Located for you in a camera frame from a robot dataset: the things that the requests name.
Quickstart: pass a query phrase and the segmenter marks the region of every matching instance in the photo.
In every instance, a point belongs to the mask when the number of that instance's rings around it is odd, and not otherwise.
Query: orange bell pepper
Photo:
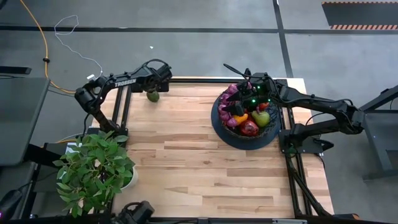
[[[243,121],[247,120],[249,115],[245,113],[243,116],[234,115],[234,119],[238,122],[238,125],[241,124]]]

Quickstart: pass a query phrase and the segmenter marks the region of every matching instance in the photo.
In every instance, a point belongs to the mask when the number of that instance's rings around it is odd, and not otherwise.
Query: potted plant
[[[92,208],[106,209],[115,194],[138,179],[134,163],[128,158],[121,142],[127,136],[113,137],[113,131],[89,134],[76,140],[72,152],[54,161],[61,167],[57,174],[57,191],[72,210],[73,217],[88,213]]]

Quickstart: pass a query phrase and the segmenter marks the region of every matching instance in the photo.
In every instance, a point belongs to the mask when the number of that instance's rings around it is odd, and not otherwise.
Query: wooden table
[[[303,79],[287,81],[305,93]],[[211,107],[227,86],[171,83],[170,91],[161,93],[158,103],[147,100],[145,93],[133,94],[127,153],[137,164],[139,181],[115,196],[113,212],[119,213],[129,202],[147,200],[155,208],[153,217],[294,216],[278,138],[261,149],[242,151],[225,144],[213,130]],[[112,117],[115,99],[116,91],[111,91],[101,106],[108,118]],[[303,108],[293,112],[296,123],[311,117]],[[322,162],[314,155],[302,157],[308,187],[333,213]],[[297,192],[304,211],[302,192]]]

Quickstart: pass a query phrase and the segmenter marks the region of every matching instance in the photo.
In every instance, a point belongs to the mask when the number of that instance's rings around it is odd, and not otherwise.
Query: green fruit
[[[258,113],[257,111],[253,111],[251,113],[251,116],[254,118],[257,126],[259,126],[260,128],[265,127],[267,124],[269,124],[269,121],[271,120],[269,114],[265,111],[260,113]]]
[[[153,91],[152,93],[147,92],[147,98],[151,102],[157,102],[160,98],[159,93],[156,91]]]

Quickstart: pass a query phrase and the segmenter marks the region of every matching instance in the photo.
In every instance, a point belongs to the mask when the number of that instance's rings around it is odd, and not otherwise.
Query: concrete floor
[[[76,14],[81,26],[277,28],[272,0],[26,0],[26,4],[43,26],[54,26],[61,18]],[[285,29],[328,29],[319,0],[279,0],[279,6]],[[70,20],[64,25],[74,23]],[[0,25],[34,23],[18,1],[9,1],[0,11]],[[0,64],[31,67],[30,77],[44,75],[44,46],[38,32],[0,31],[0,36]],[[46,32],[46,37],[49,75],[55,83],[75,89],[88,75],[99,74],[93,62],[69,52],[53,32]],[[222,63],[228,63],[240,70],[249,67],[286,77],[278,34],[80,32],[62,39],[96,59],[105,74],[134,70],[146,60],[161,58],[177,76],[235,76],[223,68]],[[286,41],[293,75],[304,78],[308,93],[351,98],[361,106],[397,84],[396,35],[289,34]],[[80,133],[84,117],[73,98],[49,92],[32,143],[41,145]],[[319,116],[315,121],[324,119]],[[335,143],[325,153],[335,213],[357,213],[365,220],[397,223],[398,179],[362,181],[362,175],[379,168],[366,136],[328,134],[323,138]]]

